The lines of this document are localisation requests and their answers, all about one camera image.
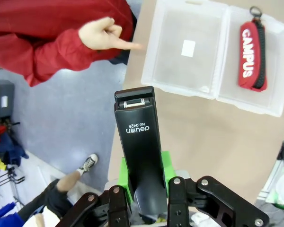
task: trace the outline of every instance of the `pointing finger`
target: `pointing finger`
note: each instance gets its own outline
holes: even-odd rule
[[[121,50],[140,50],[142,49],[141,44],[127,42],[117,37],[113,38],[111,36],[111,42],[112,42],[112,47],[116,49],[121,49]]]

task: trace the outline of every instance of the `red sleeve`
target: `red sleeve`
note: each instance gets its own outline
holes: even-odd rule
[[[86,47],[75,29],[36,49],[16,34],[0,36],[0,67],[23,75],[31,87],[47,81],[60,69],[87,69],[95,55],[97,51]]]

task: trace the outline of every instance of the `person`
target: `person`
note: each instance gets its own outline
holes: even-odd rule
[[[0,0],[0,68],[35,86],[60,69],[127,64],[141,49],[131,43],[136,22],[126,0]]]
[[[82,167],[60,180],[51,182],[40,195],[18,213],[1,218],[0,227],[55,227],[72,208],[67,192],[75,186],[84,173],[90,171],[97,161],[96,154],[90,155]]]

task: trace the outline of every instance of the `bolt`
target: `bolt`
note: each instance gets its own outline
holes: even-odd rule
[[[176,215],[177,215],[177,216],[180,216],[181,213],[182,213],[182,212],[181,212],[180,210],[177,210],[177,211],[176,211]]]
[[[207,181],[207,180],[202,180],[202,181],[201,181],[201,185],[207,186],[207,185],[208,185],[208,181]]]
[[[264,221],[262,220],[262,219],[259,219],[259,218],[257,218],[256,220],[255,220],[255,225],[256,226],[263,226],[264,225]]]
[[[119,187],[115,187],[113,190],[114,193],[118,193],[119,191],[120,191]]]
[[[92,202],[94,199],[95,199],[95,196],[94,196],[94,195],[90,195],[90,196],[88,197],[88,201],[90,201],[90,202]]]
[[[174,179],[174,184],[180,184],[181,180],[179,178]]]

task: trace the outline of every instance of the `leg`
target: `leg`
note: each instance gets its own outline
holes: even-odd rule
[[[44,206],[46,195],[55,187],[58,180],[54,180],[51,182],[45,190],[35,197],[30,203],[25,205],[19,212],[18,215],[21,217],[21,219],[26,222],[29,217],[40,207]]]
[[[98,161],[98,157],[95,154],[90,155],[84,165],[77,169],[75,172],[66,175],[64,178],[59,180],[57,183],[57,189],[59,192],[68,192],[70,191],[77,183],[77,181],[80,179],[81,175],[83,173],[86,173],[90,170],[94,164],[96,164]]]
[[[70,208],[72,208],[72,204],[67,198],[67,192],[75,186],[82,174],[88,172],[97,161],[98,157],[95,154],[90,155],[81,168],[62,178],[51,190],[46,198],[45,205],[58,218],[63,218]]]
[[[77,181],[80,179],[81,174],[79,171],[72,172],[71,174],[66,175],[64,178],[59,180],[57,183],[57,189],[59,192],[68,192],[70,191]]]

